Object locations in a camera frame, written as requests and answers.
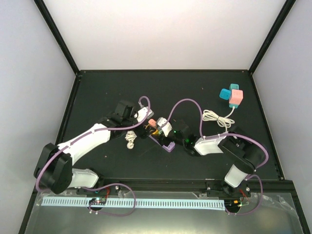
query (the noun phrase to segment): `pink object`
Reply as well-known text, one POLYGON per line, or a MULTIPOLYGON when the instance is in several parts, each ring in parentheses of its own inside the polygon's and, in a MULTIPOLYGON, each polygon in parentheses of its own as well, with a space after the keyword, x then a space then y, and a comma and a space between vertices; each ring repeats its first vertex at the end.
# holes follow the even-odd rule
POLYGON ((156 126, 156 121, 155 121, 155 120, 150 119, 150 120, 148 121, 148 123, 149 123, 153 128, 157 128, 157 126, 156 126))
POLYGON ((239 105, 243 100, 243 91, 238 89, 232 89, 230 104, 239 105))

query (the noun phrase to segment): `clear plastic sheet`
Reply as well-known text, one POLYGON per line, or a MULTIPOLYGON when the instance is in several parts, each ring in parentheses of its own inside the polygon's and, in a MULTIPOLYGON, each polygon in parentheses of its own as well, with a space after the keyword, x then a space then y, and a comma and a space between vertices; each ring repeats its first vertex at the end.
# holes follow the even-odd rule
MULTIPOLYGON (((75 191, 61 195, 38 194, 26 234, 301 234, 302 228, 290 194, 263 194, 257 211, 250 215, 227 215, 224 211, 136 209, 130 216, 119 218, 89 214, 82 207, 40 206, 45 196, 80 196, 75 191)), ((119 197, 131 198, 122 192, 119 197)), ((136 192, 138 198, 211 199, 193 193, 136 192)), ((240 213, 253 209, 260 194, 252 194, 250 204, 240 213)), ((115 208, 105 208, 116 212, 115 208)))

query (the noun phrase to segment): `coiled white cable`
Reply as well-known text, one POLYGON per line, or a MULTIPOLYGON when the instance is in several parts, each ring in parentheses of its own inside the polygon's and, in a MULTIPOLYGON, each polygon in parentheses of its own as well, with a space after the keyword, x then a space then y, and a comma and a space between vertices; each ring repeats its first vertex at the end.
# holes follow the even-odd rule
POLYGON ((215 112, 204 110, 203 113, 203 121, 216 121, 221 128, 225 128, 225 131, 228 131, 228 128, 231 127, 232 124, 235 124, 235 121, 228 118, 231 114, 233 114, 235 107, 232 108, 232 111, 225 117, 218 116, 215 112))
POLYGON ((136 139, 136 134, 134 133, 134 131, 127 131, 127 134, 126 134, 126 141, 128 141, 128 144, 127 144, 127 148, 130 150, 130 149, 133 149, 133 147, 135 146, 135 139, 136 139))

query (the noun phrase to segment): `black table surface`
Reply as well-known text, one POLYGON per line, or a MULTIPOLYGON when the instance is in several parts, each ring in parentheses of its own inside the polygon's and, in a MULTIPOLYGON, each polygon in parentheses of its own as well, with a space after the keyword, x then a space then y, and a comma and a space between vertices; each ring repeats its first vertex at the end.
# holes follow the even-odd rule
MULTIPOLYGON (((261 179, 278 179, 273 146, 265 120, 257 101, 251 78, 242 71, 86 71, 82 73, 75 102, 70 113, 64 141, 68 141, 92 127, 102 116, 113 111, 120 100, 137 103, 142 95, 149 97, 154 118, 167 118, 175 103, 192 98, 201 106, 220 116, 231 108, 219 98, 222 88, 239 84, 244 99, 231 118, 253 139, 264 144, 270 158, 257 170, 261 179)), ((201 115, 191 102, 180 104, 172 116, 183 119, 199 135, 201 115)), ((216 122, 204 122, 205 136, 220 134, 224 128, 216 122)), ((106 178, 120 179, 222 179, 233 161, 223 154, 202 157, 189 156, 181 146, 168 153, 151 139, 135 140, 135 147, 127 149, 124 136, 102 144, 82 157, 75 168, 93 168, 106 178)))

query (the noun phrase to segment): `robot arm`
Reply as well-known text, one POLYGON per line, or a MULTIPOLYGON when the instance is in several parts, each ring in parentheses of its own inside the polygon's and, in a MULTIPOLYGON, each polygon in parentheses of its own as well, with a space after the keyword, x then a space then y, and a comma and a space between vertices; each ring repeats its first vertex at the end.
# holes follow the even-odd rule
POLYGON ((110 139, 117 138, 123 133, 120 130, 110 131, 105 130, 105 128, 116 129, 138 124, 145 116, 150 118, 154 114, 152 110, 149 113, 147 111, 148 109, 143 107, 136 112, 132 103, 119 102, 115 112, 102 118, 88 131, 57 146, 52 143, 47 144, 42 150, 34 176, 37 178, 46 162, 57 151, 66 147, 43 173, 40 180, 41 184, 56 194, 71 187, 94 187, 98 182, 99 175, 89 169, 75 169, 73 168, 74 164, 95 147, 110 139))

